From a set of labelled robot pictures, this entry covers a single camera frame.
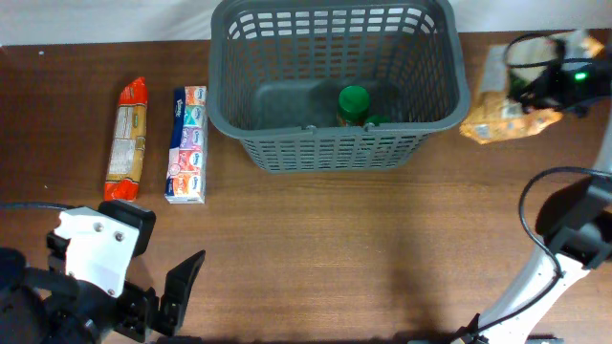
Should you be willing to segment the colourful tissue multipack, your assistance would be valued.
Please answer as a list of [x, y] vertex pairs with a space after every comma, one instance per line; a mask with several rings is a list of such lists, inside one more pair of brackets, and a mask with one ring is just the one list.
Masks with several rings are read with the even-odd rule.
[[173, 125], [164, 196], [170, 204], [203, 204], [208, 158], [208, 88], [174, 90]]

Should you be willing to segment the orange snack bag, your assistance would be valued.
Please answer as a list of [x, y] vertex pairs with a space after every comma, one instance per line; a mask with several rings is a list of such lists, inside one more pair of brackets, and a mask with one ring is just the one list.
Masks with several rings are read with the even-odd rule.
[[508, 98], [512, 68], [521, 81], [529, 82], [544, 70], [537, 63], [567, 58], [611, 60], [611, 55], [586, 30], [530, 32], [507, 45], [491, 46], [480, 70], [470, 111], [460, 125], [461, 134], [480, 144], [522, 139], [541, 133], [566, 114], [573, 114], [550, 109], [526, 114], [519, 103]]

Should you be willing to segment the green lid jar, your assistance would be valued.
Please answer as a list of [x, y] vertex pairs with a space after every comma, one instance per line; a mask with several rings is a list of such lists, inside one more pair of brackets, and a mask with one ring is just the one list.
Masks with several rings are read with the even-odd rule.
[[368, 118], [366, 118], [363, 121], [363, 127], [380, 126], [381, 124], [388, 123], [389, 121], [390, 121], [389, 117], [379, 116], [379, 115], [372, 115], [372, 116], [369, 116]]
[[350, 85], [339, 93], [337, 120], [339, 126], [363, 126], [370, 108], [370, 95], [359, 85]]

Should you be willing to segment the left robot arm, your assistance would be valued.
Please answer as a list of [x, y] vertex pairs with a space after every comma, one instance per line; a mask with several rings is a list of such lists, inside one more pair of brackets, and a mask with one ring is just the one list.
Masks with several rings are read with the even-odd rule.
[[45, 202], [1, 207], [51, 209], [59, 219], [46, 236], [46, 269], [31, 266], [15, 248], [1, 249], [2, 342], [100, 343], [119, 333], [143, 343], [152, 332], [173, 336], [182, 328], [204, 251], [166, 274], [162, 295], [127, 279], [132, 261], [147, 250], [153, 211], [122, 200], [96, 209]]

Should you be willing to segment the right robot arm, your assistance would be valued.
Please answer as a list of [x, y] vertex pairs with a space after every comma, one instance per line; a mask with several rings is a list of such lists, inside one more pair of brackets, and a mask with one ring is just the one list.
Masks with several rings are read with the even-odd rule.
[[[540, 75], [516, 95], [524, 108], [570, 110], [611, 95], [611, 63], [593, 58], [553, 58], [539, 63]], [[525, 218], [528, 193], [554, 174], [577, 174], [543, 203], [534, 226]], [[611, 133], [603, 135], [590, 168], [558, 166], [533, 176], [517, 203], [519, 222], [535, 250], [504, 293], [484, 312], [442, 343], [529, 343], [536, 324], [580, 279], [611, 259]]]

